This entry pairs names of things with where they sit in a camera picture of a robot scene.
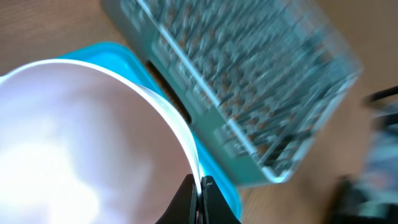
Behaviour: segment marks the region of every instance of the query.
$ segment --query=blue plate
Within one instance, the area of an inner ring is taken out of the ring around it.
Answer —
[[[167,98],[156,82],[146,72],[136,56],[125,46],[113,42],[101,42],[76,50],[59,58],[81,60],[107,68],[127,78],[133,83],[143,85],[164,98]],[[242,206],[239,194],[232,182],[225,176],[208,150],[194,135],[198,149],[199,162],[205,175],[211,175],[220,188],[224,198],[236,217],[240,218]]]

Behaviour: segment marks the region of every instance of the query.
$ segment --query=wooden floor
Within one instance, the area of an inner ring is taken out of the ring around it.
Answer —
[[[241,191],[244,223],[320,223],[338,177],[363,166],[372,114],[361,107],[361,98],[398,83],[398,1],[319,3],[365,71],[290,181]],[[126,44],[98,0],[0,0],[0,75],[100,41]]]

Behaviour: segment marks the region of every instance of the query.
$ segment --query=gray plastic basket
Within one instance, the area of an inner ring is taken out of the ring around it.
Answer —
[[[361,71],[311,1],[103,0],[237,185],[286,181]]]

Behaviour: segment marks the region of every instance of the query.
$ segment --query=brown surface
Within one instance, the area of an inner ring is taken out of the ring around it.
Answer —
[[[319,223],[337,178],[358,173],[363,164],[371,114],[359,100],[364,93],[398,83],[398,2],[319,2],[363,61],[365,72],[292,180],[242,191],[244,223]],[[97,0],[0,1],[0,74],[104,40],[126,43]]]

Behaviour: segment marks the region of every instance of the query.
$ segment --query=wooden table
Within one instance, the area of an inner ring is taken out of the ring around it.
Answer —
[[[290,181],[241,191],[244,223],[320,223],[343,174],[357,174],[371,137],[366,93],[397,84],[398,2],[321,0],[366,71],[319,133]],[[97,0],[0,1],[0,74],[100,41],[126,44]]]

